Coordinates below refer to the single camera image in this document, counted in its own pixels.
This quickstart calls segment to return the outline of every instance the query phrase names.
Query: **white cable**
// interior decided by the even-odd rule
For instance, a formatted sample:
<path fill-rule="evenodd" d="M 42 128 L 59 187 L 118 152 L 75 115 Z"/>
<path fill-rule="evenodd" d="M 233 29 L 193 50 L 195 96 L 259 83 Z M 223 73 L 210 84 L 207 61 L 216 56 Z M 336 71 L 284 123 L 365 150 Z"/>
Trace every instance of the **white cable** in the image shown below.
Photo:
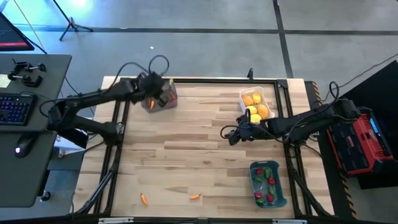
<path fill-rule="evenodd" d="M 16 0 L 14 0 L 15 5 L 17 5 L 18 9 L 20 10 L 20 12 L 22 13 L 22 15 L 25 17 L 26 22 L 29 24 L 30 28 L 32 29 L 33 33 L 35 34 L 37 40 L 39 40 L 40 45 L 42 46 L 42 48 L 44 49 L 44 46 L 42 44 L 42 41 L 39 39 L 39 36 L 36 34 L 36 31 L 33 29 L 32 25 L 30 24 L 30 22 L 27 20 L 24 12 L 22 12 L 22 9 L 19 7 L 18 3 Z"/>

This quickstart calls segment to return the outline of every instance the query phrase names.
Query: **blue tray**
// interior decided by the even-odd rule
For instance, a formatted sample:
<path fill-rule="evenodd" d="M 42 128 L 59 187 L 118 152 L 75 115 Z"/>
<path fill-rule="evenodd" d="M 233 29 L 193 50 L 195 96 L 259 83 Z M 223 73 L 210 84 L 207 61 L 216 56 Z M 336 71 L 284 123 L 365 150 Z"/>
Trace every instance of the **blue tray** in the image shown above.
<path fill-rule="evenodd" d="M 260 208 L 281 208 L 287 204 L 287 200 L 284 198 L 284 195 L 282 193 L 282 187 L 280 185 L 278 167 L 279 164 L 276 161 L 259 161 L 259 162 L 253 162 L 250 165 L 250 179 L 251 179 L 251 187 L 253 189 L 254 203 Z M 256 175 L 257 169 L 262 169 L 261 175 Z M 268 179 L 264 177 L 265 169 L 271 170 L 271 177 L 274 178 L 275 180 L 274 185 L 269 185 Z M 257 183 L 253 181 L 255 177 L 261 178 L 262 182 Z M 274 200 L 272 202 L 267 201 L 267 194 L 269 187 L 273 187 L 275 192 L 275 194 L 273 195 Z M 262 193 L 262 199 L 264 200 L 263 205 L 258 204 L 256 202 L 256 198 L 254 197 L 254 193 L 256 192 Z"/>

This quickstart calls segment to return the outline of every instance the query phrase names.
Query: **yellow lemon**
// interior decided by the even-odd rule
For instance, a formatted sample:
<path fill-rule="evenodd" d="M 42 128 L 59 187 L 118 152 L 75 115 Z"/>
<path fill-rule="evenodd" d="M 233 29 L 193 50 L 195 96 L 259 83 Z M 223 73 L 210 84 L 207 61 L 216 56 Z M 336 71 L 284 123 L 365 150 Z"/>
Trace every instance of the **yellow lemon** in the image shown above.
<path fill-rule="evenodd" d="M 266 106 L 259 105 L 257 107 L 257 111 L 258 111 L 258 113 L 259 113 L 259 115 L 261 116 L 262 119 L 268 118 L 269 110 L 268 110 L 268 108 Z"/>
<path fill-rule="evenodd" d="M 243 95 L 242 100 L 245 106 L 251 106 L 253 105 L 253 99 L 250 96 Z"/>
<path fill-rule="evenodd" d="M 253 123 L 260 122 L 261 116 L 258 114 L 254 114 L 250 116 L 250 121 Z"/>
<path fill-rule="evenodd" d="M 248 106 L 246 109 L 249 109 L 250 114 L 256 114 L 257 109 L 254 106 Z"/>
<path fill-rule="evenodd" d="M 259 104 L 261 102 L 261 95 L 258 93 L 253 94 L 253 102 L 254 104 Z"/>

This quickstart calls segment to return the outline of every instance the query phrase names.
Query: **gray desk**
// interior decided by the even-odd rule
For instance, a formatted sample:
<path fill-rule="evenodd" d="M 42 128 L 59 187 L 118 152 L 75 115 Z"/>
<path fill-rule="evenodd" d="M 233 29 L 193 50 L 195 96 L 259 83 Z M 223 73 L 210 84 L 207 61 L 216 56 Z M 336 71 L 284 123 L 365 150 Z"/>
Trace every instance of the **gray desk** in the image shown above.
<path fill-rule="evenodd" d="M 70 55 L 32 55 L 32 54 L 0 54 L 0 73 L 8 74 L 13 69 L 13 62 L 29 62 L 33 66 L 43 63 L 47 71 L 40 74 L 43 81 L 38 88 L 24 86 L 20 80 L 12 81 L 7 88 L 0 88 L 0 93 L 20 93 L 31 91 L 50 99 L 56 99 L 61 89 L 72 57 Z M 9 127 L 5 132 L 0 126 L 0 207 L 31 207 L 38 196 L 47 164 L 57 134 L 47 131 L 41 134 L 25 158 L 16 158 L 14 148 L 22 131 L 44 130 L 47 118 L 39 112 L 41 102 L 47 100 L 38 96 L 38 101 L 26 127 Z M 43 106 L 47 111 L 52 104 Z"/>

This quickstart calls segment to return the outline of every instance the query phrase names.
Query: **desk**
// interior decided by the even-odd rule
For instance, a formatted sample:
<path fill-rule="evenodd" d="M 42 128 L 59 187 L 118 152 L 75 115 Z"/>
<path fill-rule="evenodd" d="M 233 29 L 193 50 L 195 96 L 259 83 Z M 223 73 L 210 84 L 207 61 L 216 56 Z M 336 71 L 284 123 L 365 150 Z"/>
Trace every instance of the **desk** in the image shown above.
<path fill-rule="evenodd" d="M 56 99 L 61 89 L 72 57 L 70 55 L 28 55 L 0 54 L 0 73 L 8 74 L 13 69 L 13 62 L 29 62 L 33 66 L 43 63 L 47 72 L 40 74 L 43 81 L 38 88 L 24 86 L 20 80 L 10 82 L 7 88 L 0 88 L 0 93 L 20 93 L 31 91 L 50 99 Z M 9 127 L 12 131 L 44 130 L 47 118 L 39 112 L 39 105 L 47 99 L 39 96 L 37 106 L 25 127 Z M 47 110 L 51 104 L 44 106 Z M 48 131 L 36 140 L 30 154 L 25 158 L 16 158 L 14 148 L 20 133 L 0 132 L 0 207 L 31 207 L 38 196 L 40 186 L 50 159 L 56 132 Z"/>
<path fill-rule="evenodd" d="M 113 78 L 105 77 L 102 88 L 107 88 Z M 294 114 L 309 110 L 304 81 L 288 79 L 287 83 Z M 176 86 L 178 106 L 174 109 L 148 114 L 140 105 L 131 105 L 111 215 L 294 218 L 283 146 L 274 140 L 229 146 L 220 137 L 221 128 L 236 124 L 235 119 L 242 114 L 239 91 L 254 85 L 176 83 Z M 270 109 L 278 116 L 273 86 L 260 86 Z M 95 120 L 110 121 L 113 108 L 114 102 L 99 105 Z M 94 139 L 89 146 L 100 141 Z M 318 149 L 317 144 L 308 144 Z M 105 146 L 101 146 L 85 154 L 74 196 L 76 209 L 98 185 L 104 150 Z M 248 168 L 252 162 L 264 160 L 274 160 L 280 165 L 280 181 L 288 200 L 284 208 L 259 209 L 254 204 Z M 322 159 L 302 148 L 302 160 L 308 188 L 333 213 Z M 149 206 L 141 203 L 140 193 L 147 197 Z M 189 201 L 189 195 L 195 194 L 202 194 L 201 199 Z M 297 194 L 304 211 L 301 190 Z"/>

